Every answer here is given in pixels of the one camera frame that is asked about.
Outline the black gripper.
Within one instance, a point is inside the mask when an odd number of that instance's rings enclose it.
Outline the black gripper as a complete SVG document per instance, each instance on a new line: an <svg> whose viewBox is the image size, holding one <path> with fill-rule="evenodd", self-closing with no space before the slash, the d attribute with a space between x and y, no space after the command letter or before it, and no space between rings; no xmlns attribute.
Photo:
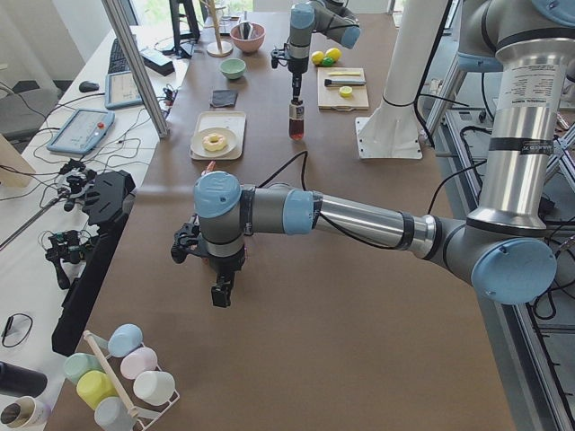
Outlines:
<svg viewBox="0 0 575 431"><path fill-rule="evenodd" d="M282 48L275 47L270 52L271 67L276 69L281 60L287 62L288 70L292 74L292 99L298 100L301 93L302 75L308 69L309 45L298 46L292 43L285 43Z"/></svg>
<svg viewBox="0 0 575 431"><path fill-rule="evenodd" d="M226 244L209 242L200 230L199 217L194 215L175 232L171 247L172 260L177 264L182 264L189 255L206 259L216 271L217 280L211 287L212 304L229 307L235 273L242 269L246 258L242 235Z"/></svg>

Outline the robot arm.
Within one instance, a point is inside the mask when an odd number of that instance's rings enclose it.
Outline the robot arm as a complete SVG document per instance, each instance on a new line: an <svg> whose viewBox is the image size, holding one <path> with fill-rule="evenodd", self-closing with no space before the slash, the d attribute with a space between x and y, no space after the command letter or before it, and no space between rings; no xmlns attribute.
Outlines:
<svg viewBox="0 0 575 431"><path fill-rule="evenodd" d="M543 242L537 209L553 150L553 124L565 71L574 59L570 20L553 17L537 1L468 2L473 38L484 38L488 59L503 70L481 202L465 220L431 213L415 216L360 202L367 194L399 201L417 198L427 184L416 138L415 96L438 45L447 2L413 2L393 34L376 17L359 28L341 3L311 1L287 13L265 13L269 37L281 37L273 65L284 64L292 84L253 58L244 106L252 115L246 137L219 132L225 149L202 147L198 129L192 156L214 160L194 185L195 212L174 236L172 258L194 255L216 272L212 302L231 303L235 275L246 259L244 241L255 233L341 234L384 251L408 251L444 268L478 295L502 304L542 295L557 270ZM303 115L301 81L315 34L360 46L367 74L388 73L381 106L368 118L340 119L326 108Z"/></svg>
<svg viewBox="0 0 575 431"><path fill-rule="evenodd" d="M271 51L271 66L277 68L281 60L287 62L292 74L292 101L300 97L302 77L309 63L311 38L321 33L344 48L353 48L360 36L358 20L343 1L305 1L290 9L290 28L287 42Z"/></svg>

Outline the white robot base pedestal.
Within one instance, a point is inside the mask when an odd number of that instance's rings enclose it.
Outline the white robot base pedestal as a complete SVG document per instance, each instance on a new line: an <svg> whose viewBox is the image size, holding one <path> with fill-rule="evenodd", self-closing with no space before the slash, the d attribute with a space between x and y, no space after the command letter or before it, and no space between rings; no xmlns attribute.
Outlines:
<svg viewBox="0 0 575 431"><path fill-rule="evenodd" d="M382 101L370 117L359 118L356 125L360 158L422 158L416 98L450 7L447 0L405 3Z"/></svg>

